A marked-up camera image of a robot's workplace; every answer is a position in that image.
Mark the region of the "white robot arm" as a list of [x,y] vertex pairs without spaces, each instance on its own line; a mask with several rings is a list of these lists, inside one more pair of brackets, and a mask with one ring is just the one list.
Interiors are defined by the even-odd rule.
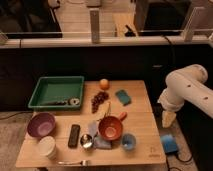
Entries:
[[213,119],[213,90],[204,85],[207,79],[207,70],[199,64],[174,70],[166,76],[166,88],[158,98],[158,103],[163,108],[162,126],[164,128],[172,125],[176,119],[176,112],[186,101]]

